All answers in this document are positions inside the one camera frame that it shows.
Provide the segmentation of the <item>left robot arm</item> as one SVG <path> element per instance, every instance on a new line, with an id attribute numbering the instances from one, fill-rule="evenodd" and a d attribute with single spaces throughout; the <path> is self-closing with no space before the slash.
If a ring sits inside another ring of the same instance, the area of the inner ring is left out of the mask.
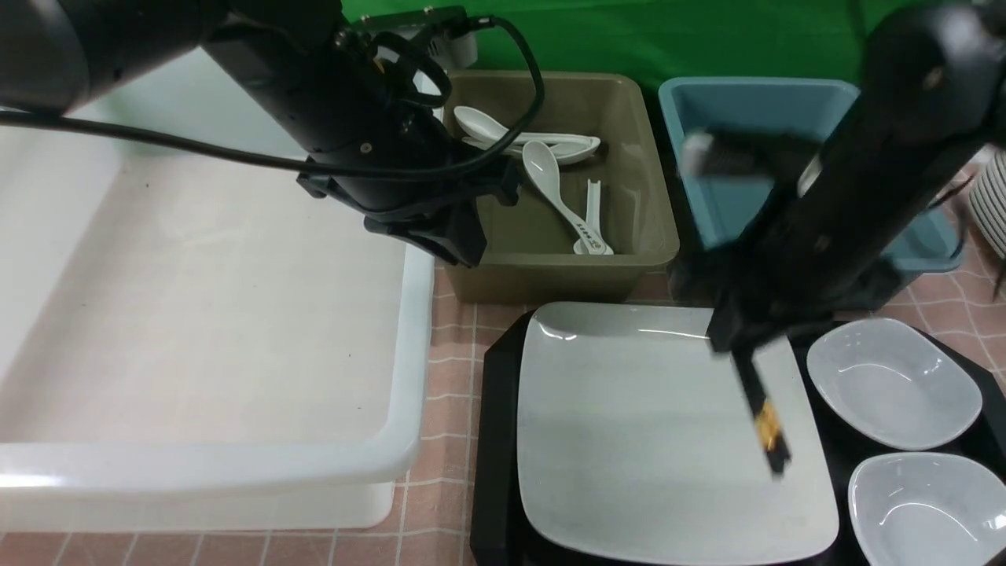
<path id="1" fill-rule="evenodd" d="M 452 83 L 431 56 L 505 30 L 531 72 L 533 97 L 513 132 L 480 150 L 434 110 Z M 280 158 L 71 112 L 201 48 L 307 154 Z M 538 114 L 544 82 L 531 47 L 496 16 L 460 6 L 352 21 L 339 1 L 4 1 L 2 125 L 86 134 L 297 173 L 313 198 L 333 198 L 370 233 L 450 265 L 475 267 L 487 248 L 477 204 L 518 203 L 523 175 L 505 150 Z"/>

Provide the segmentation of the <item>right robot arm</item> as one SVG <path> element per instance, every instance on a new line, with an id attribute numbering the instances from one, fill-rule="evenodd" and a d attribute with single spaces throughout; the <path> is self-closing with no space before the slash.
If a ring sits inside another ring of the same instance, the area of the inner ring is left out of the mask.
<path id="1" fill-rule="evenodd" d="M 716 126 L 689 131 L 684 177 L 768 175 L 765 203 L 733 241 L 689 255 L 674 282 L 709 285 L 715 352 L 748 405 L 769 395 L 752 355 L 827 325 L 903 281 L 884 249 L 985 145 L 1004 144 L 1004 3 L 923 1 L 867 36 L 860 92 L 822 143 Z"/>

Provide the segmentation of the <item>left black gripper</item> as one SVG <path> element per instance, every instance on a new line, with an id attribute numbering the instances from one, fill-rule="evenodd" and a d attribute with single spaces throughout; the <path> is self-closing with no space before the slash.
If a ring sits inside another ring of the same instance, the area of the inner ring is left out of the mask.
<path id="1" fill-rule="evenodd" d="M 518 203 L 522 176 L 504 155 L 453 139 L 436 118 L 305 119 L 297 182 L 363 214 L 368 230 L 416 237 L 450 265 L 480 265 L 487 240 L 478 200 Z"/>

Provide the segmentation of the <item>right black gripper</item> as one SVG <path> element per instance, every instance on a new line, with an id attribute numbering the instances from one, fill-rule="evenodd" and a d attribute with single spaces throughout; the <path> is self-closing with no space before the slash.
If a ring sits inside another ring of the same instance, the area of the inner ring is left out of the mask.
<path id="1" fill-rule="evenodd" d="M 901 229 L 863 230 L 849 244 L 812 253 L 789 265 L 750 233 L 715 248 L 684 253 L 668 266 L 672 293 L 704 292 L 714 301 L 707 337 L 714 352 L 729 352 L 751 410 L 769 401 L 754 350 L 779 336 L 816 330 L 845 311 L 873 311 L 905 279 L 885 248 Z"/>

